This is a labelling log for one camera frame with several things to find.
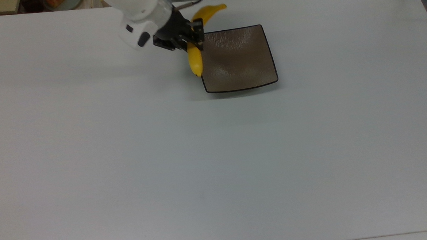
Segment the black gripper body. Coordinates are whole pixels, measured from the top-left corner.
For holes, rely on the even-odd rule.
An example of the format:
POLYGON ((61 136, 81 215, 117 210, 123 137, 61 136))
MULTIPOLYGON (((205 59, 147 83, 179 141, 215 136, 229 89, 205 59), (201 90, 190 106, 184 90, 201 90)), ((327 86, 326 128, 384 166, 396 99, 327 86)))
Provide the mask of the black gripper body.
POLYGON ((173 8, 167 23, 153 36, 153 45, 169 51, 185 50, 184 37, 195 37, 189 23, 180 11, 173 8))

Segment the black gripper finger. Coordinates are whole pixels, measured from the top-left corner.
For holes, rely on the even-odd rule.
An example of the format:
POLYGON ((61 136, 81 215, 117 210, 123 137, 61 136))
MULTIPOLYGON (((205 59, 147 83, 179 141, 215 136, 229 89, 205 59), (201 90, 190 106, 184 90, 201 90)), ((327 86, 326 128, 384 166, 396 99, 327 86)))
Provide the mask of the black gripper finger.
POLYGON ((193 31, 196 41, 204 40, 204 21, 202 18, 196 18, 192 21, 193 31))
POLYGON ((204 49, 204 36, 184 37, 184 41, 186 42, 186 52, 189 52, 191 48, 197 48, 197 50, 200 51, 203 51, 204 49))

